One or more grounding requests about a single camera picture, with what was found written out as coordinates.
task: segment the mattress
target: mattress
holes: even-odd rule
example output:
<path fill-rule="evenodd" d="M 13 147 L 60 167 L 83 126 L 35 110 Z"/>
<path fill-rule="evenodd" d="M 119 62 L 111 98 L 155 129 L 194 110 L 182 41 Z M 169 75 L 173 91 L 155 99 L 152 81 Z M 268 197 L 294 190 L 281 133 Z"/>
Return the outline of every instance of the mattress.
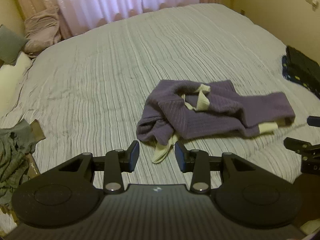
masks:
<path fill-rule="evenodd" d="M 320 101 L 305 88 L 285 80 L 281 56 L 285 45 L 248 18 L 220 4 L 167 8 L 110 23 L 51 46 L 27 72 L 17 106 L 0 119 L 7 128 L 25 118 L 38 119 L 46 139 L 33 154 L 40 172 L 81 154 L 103 156 L 127 149 L 136 139 L 136 124 L 150 92 L 162 79 L 212 82 L 230 79 L 241 95 L 283 91 L 296 119 L 288 128 L 256 138 L 215 136 L 186 142 L 210 155 L 233 152 L 293 182 L 300 156 L 286 150 L 287 136 L 320 141 L 309 115 L 320 115 Z M 191 173 L 178 168 L 173 150 L 153 164 L 154 143 L 140 144 L 128 183 L 189 185 Z M 221 184 L 211 172 L 212 187 Z M 103 174 L 94 179 L 102 186 Z M 2 227 L 15 224 L 2 215 Z"/>

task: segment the ribbed knit fabric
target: ribbed knit fabric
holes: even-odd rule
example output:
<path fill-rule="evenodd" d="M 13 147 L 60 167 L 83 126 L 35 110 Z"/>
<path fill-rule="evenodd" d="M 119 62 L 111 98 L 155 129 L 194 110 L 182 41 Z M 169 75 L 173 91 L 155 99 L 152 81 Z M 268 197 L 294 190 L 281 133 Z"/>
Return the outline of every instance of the ribbed knit fabric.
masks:
<path fill-rule="evenodd" d="M 240 96 L 230 80 L 212 82 L 206 94 L 210 105 L 205 112 L 189 110 L 185 102 L 196 107 L 201 83 L 161 80 L 148 96 L 142 118 L 137 125 L 141 141 L 156 139 L 167 145 L 174 131 L 183 139 L 237 131 L 244 137 L 260 134 L 259 124 L 285 119 L 287 125 L 295 114 L 284 93 L 265 96 Z"/>

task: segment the gray pillow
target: gray pillow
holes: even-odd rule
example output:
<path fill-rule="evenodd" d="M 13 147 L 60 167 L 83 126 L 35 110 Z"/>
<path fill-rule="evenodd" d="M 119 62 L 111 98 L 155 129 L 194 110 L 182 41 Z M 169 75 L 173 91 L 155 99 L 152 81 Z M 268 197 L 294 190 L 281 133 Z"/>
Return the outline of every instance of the gray pillow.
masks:
<path fill-rule="evenodd" d="M 0 60 L 15 65 L 19 52 L 27 42 L 25 37 L 0 25 Z"/>

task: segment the brown tag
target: brown tag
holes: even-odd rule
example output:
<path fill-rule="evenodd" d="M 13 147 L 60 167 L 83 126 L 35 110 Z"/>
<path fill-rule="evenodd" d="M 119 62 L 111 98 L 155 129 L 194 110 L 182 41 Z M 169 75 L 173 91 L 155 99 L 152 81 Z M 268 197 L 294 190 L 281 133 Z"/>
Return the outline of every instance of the brown tag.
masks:
<path fill-rule="evenodd" d="M 36 176 L 39 176 L 40 175 L 40 172 L 39 172 L 39 169 L 38 169 L 38 166 L 35 162 L 35 159 L 33 158 L 32 154 L 29 153 L 26 155 L 26 159 L 29 163 L 29 170 L 28 170 L 28 173 L 27 175 L 33 179 L 34 177 Z"/>

